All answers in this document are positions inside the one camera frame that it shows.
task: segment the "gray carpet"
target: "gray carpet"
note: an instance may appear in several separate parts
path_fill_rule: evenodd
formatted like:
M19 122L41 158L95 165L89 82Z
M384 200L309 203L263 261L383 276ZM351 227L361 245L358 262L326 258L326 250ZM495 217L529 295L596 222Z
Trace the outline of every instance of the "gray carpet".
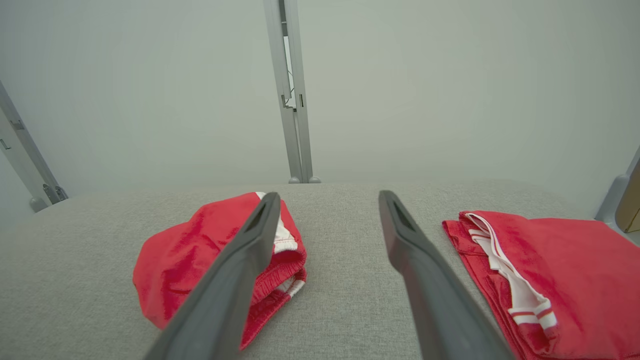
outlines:
M395 191L485 313L440 222L461 210L586 218L511 181L231 186L74 197L0 235L0 359L140 359L159 331L131 274L142 243L202 204L277 191L308 250L308 283L241 359L418 359L404 283L387 261L378 191Z

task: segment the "red stripe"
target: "red stripe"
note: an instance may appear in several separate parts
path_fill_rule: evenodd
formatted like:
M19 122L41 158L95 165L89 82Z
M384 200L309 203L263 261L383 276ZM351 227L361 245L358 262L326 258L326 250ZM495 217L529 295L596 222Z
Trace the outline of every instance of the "red stripe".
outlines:
M553 313L553 312L554 311L551 310L551 308L548 308L546 310L540 311L540 314L536 315L536 317L540 319L540 318L542 318L542 316L545 316L545 315L547 315L549 313Z
M512 313L512 317L520 316L520 315L535 315L533 311L518 311L517 313Z

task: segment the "white partition panel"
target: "white partition panel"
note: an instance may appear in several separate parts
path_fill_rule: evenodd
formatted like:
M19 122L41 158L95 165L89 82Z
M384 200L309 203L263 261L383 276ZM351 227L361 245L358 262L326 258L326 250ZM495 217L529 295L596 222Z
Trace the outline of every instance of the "white partition panel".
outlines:
M638 1L300 1L314 175L527 181L593 212L640 144Z
M0 79L71 196L289 179L261 2L3 1Z

